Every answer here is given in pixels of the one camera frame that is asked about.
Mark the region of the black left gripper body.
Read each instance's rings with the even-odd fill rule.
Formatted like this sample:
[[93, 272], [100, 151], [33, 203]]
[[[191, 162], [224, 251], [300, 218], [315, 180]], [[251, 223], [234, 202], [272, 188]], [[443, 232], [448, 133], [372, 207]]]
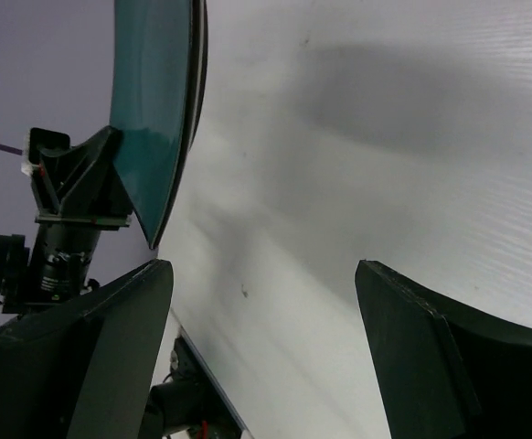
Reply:
[[113, 165], [121, 142], [122, 132], [111, 126], [79, 145], [72, 145], [67, 134], [32, 128], [22, 168], [30, 176], [36, 222], [94, 229], [128, 226], [133, 205]]

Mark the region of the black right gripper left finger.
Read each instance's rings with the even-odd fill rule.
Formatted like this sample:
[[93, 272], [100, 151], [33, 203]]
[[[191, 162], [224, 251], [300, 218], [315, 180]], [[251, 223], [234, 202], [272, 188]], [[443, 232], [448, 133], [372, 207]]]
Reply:
[[0, 326], [0, 438], [137, 437], [173, 283], [152, 260]]

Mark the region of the dark teal square plate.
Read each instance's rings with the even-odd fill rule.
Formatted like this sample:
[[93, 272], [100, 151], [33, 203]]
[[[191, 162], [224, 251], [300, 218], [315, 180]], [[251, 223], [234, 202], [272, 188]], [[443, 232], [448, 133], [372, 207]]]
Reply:
[[150, 249], [176, 201], [203, 105], [208, 52], [204, 1], [117, 1], [110, 125], [113, 159]]

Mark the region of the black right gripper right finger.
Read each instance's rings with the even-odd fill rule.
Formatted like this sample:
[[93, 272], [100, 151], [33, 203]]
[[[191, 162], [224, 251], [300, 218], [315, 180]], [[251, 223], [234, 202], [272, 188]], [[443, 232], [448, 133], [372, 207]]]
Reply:
[[359, 262], [356, 294], [393, 438], [532, 438], [532, 328]]

